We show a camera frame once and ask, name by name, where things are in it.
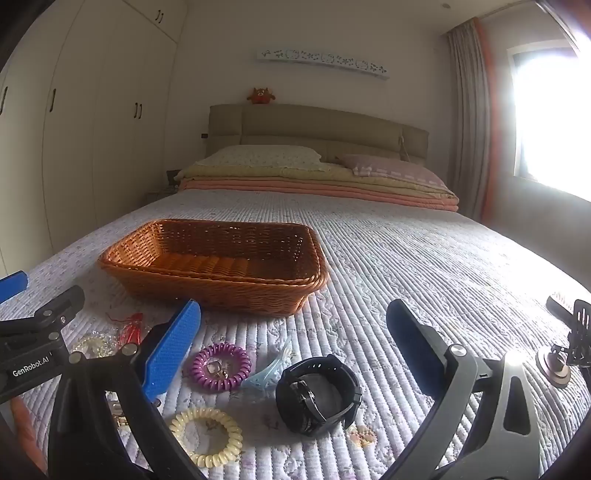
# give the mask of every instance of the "wall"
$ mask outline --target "wall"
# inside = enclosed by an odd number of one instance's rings
[[[562,30],[533,2],[491,15],[483,24],[496,63],[502,139],[490,226],[591,288],[591,203],[513,175],[515,104],[507,49],[537,41],[563,40]]]
[[[365,113],[430,132],[428,166],[444,178],[450,138],[450,59],[435,33],[410,26],[391,0],[193,0],[171,82],[167,168],[204,154],[209,106],[241,103],[269,87],[280,103]],[[265,47],[363,57],[391,72],[381,80],[303,64],[255,60]]]

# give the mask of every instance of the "quilted bedspread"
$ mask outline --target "quilted bedspread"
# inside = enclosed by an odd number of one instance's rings
[[[109,316],[122,319],[143,312],[149,324],[168,320],[172,307],[130,298],[96,266],[109,245],[158,218],[304,223],[317,232],[328,263],[327,286],[310,295],[294,316],[203,312],[191,353],[162,395],[160,410],[169,421],[188,407],[217,407],[241,426],[239,459],[205,469],[210,479],[379,478],[433,405],[387,331],[385,312],[393,299],[403,299],[421,322],[475,355],[498,359],[509,349],[524,354],[541,433],[541,472],[564,449],[591,405],[578,370],[568,388],[557,390],[534,360],[539,347],[565,344],[568,333],[546,310],[547,296],[561,288],[573,296],[588,293],[532,252],[452,212],[307,194],[186,190],[98,229],[39,265],[29,272],[29,289],[3,304],[0,318],[29,315],[79,284],[86,304],[63,330],[70,349],[89,332],[114,332]],[[293,362],[333,353],[356,372],[363,402],[352,428],[339,426],[321,438],[303,439],[283,425],[272,389],[209,394],[199,391],[187,373],[192,354],[222,341],[245,348],[253,371],[259,371],[288,335],[294,341]],[[58,381],[23,395],[45,452]],[[473,396],[442,464],[459,453],[477,407]],[[130,457],[145,466],[130,432],[122,428],[121,435]],[[197,426],[187,431],[186,443],[205,453],[223,448],[225,441],[223,432]]]

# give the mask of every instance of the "wall decoration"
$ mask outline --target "wall decoration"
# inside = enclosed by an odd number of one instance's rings
[[[293,63],[307,63],[310,65],[324,65],[325,67],[367,73],[384,80],[390,78],[388,70],[383,65],[353,57],[342,57],[333,53],[298,50],[295,48],[265,48],[257,51],[256,58],[257,60],[289,61]]]

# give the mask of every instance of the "purple spiral hair tie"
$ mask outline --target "purple spiral hair tie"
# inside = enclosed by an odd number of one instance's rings
[[[213,356],[227,357],[233,360],[234,365],[239,365],[238,371],[229,378],[220,378],[211,374],[207,367],[207,361]],[[251,359],[247,353],[232,343],[214,343],[201,350],[193,361],[193,377],[203,388],[223,392],[238,387],[251,372]]]

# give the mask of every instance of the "headboard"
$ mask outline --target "headboard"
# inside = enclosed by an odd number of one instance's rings
[[[373,116],[303,105],[213,105],[207,155],[229,145],[302,145],[323,161],[348,153],[395,157],[400,138],[409,161],[424,165],[428,132]]]

